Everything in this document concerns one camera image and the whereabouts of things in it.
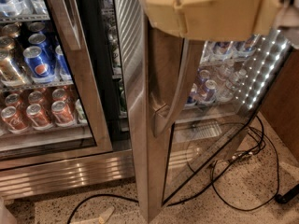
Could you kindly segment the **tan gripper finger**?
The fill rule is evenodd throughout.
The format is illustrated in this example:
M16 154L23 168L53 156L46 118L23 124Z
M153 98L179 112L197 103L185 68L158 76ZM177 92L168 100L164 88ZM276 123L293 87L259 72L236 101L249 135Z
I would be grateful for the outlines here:
M152 27L190 40L243 41L266 35L278 0L139 0Z

